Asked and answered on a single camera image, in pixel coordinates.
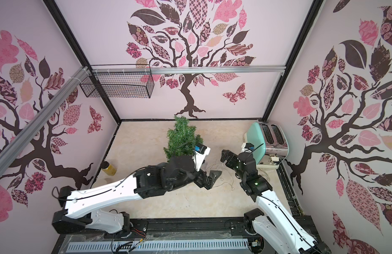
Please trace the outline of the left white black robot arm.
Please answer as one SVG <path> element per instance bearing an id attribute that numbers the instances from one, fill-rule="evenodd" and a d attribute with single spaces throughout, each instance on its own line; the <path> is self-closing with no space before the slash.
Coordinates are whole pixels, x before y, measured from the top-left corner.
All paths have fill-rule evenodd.
<path id="1" fill-rule="evenodd" d="M 85 229 L 109 234 L 130 231 L 128 213 L 112 213 L 103 208 L 163 196 L 191 183 L 211 189 L 222 172 L 212 170 L 206 173 L 201 169 L 203 162 L 203 155 L 172 157 L 167 163 L 143 167 L 122 180 L 100 187 L 75 190 L 65 186 L 57 198 L 62 209 L 54 214 L 52 226 L 59 234 Z"/>

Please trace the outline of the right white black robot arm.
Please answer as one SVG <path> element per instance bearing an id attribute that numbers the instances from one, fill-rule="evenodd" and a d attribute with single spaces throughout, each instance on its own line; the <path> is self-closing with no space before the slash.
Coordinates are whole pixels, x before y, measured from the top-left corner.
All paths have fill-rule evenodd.
<path id="1" fill-rule="evenodd" d="M 263 237 L 278 254 L 330 254 L 293 218 L 279 201 L 270 183 L 258 173 L 251 152 L 238 155 L 223 150 L 220 161 L 235 171 L 240 186 L 258 208 L 245 214 L 247 230 Z"/>

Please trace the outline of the small green christmas tree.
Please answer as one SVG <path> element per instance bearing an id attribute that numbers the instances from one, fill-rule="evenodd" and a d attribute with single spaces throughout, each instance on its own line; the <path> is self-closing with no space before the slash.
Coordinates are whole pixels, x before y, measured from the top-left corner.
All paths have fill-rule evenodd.
<path id="1" fill-rule="evenodd" d="M 173 129 L 168 129 L 167 147 L 164 147 L 164 152 L 169 161 L 172 157 L 178 156 L 192 156 L 194 155 L 194 148 L 197 143 L 203 144 L 203 139 L 199 134 L 196 134 L 196 126 L 189 125 L 189 119 L 184 116 L 174 116 L 175 124 Z"/>

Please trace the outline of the string lights with star ornaments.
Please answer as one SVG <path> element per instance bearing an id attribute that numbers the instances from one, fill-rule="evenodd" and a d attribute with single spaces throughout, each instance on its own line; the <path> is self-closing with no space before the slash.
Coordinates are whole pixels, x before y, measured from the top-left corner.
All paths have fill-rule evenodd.
<path id="1" fill-rule="evenodd" d="M 220 188 L 223 187 L 225 189 L 233 192 L 235 190 L 235 179 L 232 174 L 232 171 L 221 162 L 215 162 L 210 166 L 206 167 L 206 171 L 208 175 L 212 171 L 220 171 L 221 175 L 217 177 L 216 182 L 214 183 L 212 188 Z"/>

